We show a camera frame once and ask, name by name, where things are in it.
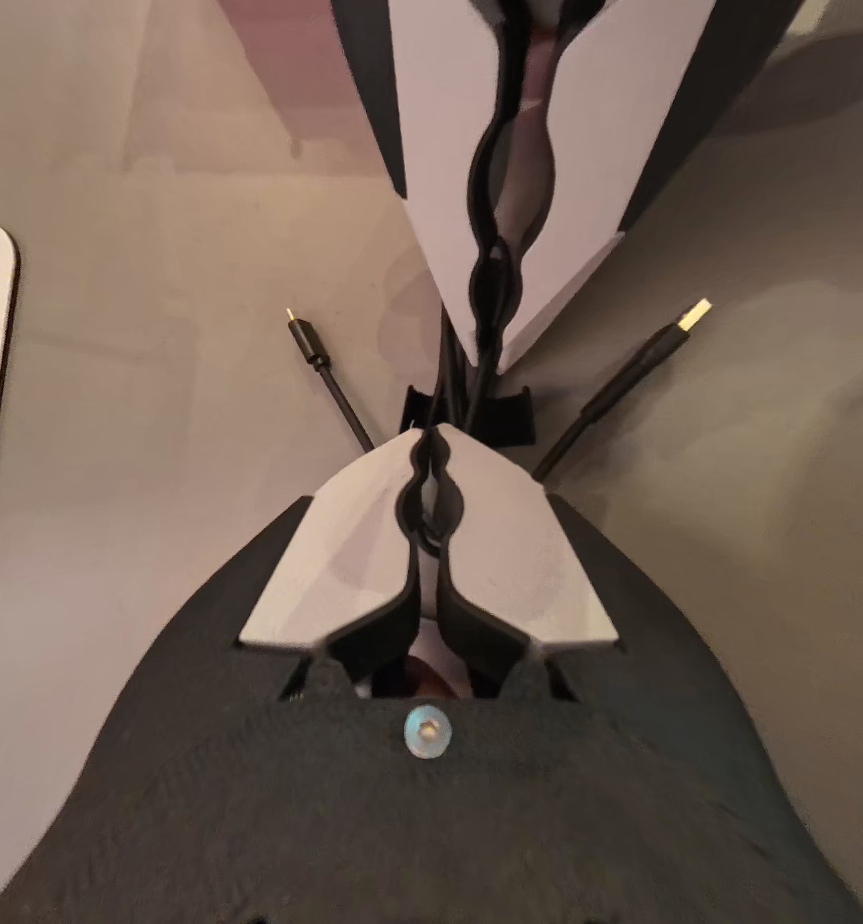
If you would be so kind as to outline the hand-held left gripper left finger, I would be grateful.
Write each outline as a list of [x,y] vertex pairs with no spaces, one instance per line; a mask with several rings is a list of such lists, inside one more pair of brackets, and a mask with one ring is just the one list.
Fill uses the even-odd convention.
[[239,633],[243,646],[334,659],[408,652],[421,621],[408,514],[424,437],[400,434],[315,492]]

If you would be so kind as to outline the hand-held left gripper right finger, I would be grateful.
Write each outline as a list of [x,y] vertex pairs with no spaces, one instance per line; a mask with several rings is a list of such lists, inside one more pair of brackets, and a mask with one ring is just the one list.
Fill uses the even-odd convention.
[[437,622],[462,659],[612,645],[619,634],[541,484],[451,424],[431,435]]

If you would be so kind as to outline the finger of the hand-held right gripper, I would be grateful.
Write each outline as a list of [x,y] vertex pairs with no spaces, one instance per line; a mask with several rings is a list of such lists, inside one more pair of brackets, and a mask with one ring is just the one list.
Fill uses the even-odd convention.
[[521,262],[500,373],[547,330],[622,239],[623,214],[713,1],[610,2],[560,56],[546,127],[553,201]]
[[497,116],[502,56],[526,40],[525,2],[391,1],[404,207],[451,326],[479,364],[471,175]]

